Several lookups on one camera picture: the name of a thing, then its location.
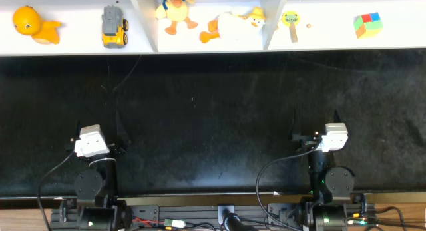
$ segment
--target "wooden floor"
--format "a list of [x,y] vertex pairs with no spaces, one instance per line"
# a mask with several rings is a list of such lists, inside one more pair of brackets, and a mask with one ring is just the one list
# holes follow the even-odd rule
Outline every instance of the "wooden floor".
[[[425,210],[426,203],[405,203],[405,204],[376,204],[376,208],[386,208],[388,206],[396,206],[401,209],[404,214],[406,222],[422,222],[422,223],[410,223],[413,225],[425,227]],[[51,210],[45,210],[46,215],[50,217]],[[398,213],[396,211],[389,211],[386,214],[378,215],[381,219],[392,219],[399,220]],[[402,228],[398,227],[386,227],[382,226],[386,231],[401,231]],[[41,211],[37,209],[29,210],[0,210],[0,231],[46,231]],[[361,231],[365,228],[350,228],[351,231]]]

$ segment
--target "black table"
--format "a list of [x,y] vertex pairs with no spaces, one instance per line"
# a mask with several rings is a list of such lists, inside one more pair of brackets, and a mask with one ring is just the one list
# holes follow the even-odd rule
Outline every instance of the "black table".
[[[323,130],[335,109],[350,132],[335,161],[357,191],[426,189],[423,49],[145,55],[112,92],[137,59],[0,59],[0,197],[34,197],[77,121],[110,138],[117,111],[133,141],[117,160],[121,196],[253,192],[263,165],[294,154],[294,113],[302,131]],[[43,196],[73,195],[87,165],[73,158]],[[306,158],[272,166],[261,186],[309,192]]]

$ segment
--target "stuffed animal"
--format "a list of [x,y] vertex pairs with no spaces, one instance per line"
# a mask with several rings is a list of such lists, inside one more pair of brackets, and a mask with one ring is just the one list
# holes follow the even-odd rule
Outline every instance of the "stuffed animal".
[[246,16],[222,13],[217,19],[208,23],[209,32],[201,32],[200,40],[207,43],[209,40],[219,37],[226,40],[249,39],[259,33],[265,20],[264,12],[259,7],[255,7]]
[[162,4],[155,11],[157,19],[163,19],[167,17],[172,21],[170,27],[167,27],[165,31],[170,35],[177,33],[176,27],[178,22],[185,21],[188,25],[188,29],[193,29],[198,26],[197,22],[189,19],[189,7],[186,4],[194,4],[195,0],[162,0]]
[[58,21],[44,21],[41,16],[29,6],[21,7],[13,14],[16,30],[22,35],[30,35],[40,44],[59,44],[56,31],[61,26]]

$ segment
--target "red square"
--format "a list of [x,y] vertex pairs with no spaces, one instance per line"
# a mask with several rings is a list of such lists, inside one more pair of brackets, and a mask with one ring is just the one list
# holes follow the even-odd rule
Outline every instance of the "red square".
[[362,15],[362,20],[364,21],[364,23],[371,22],[371,15],[370,14]]

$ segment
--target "wooden handle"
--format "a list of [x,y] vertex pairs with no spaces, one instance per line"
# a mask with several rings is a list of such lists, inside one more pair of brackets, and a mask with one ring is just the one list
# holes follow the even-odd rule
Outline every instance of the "wooden handle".
[[292,43],[298,42],[298,34],[296,33],[296,26],[294,23],[290,24],[290,37],[292,38]]

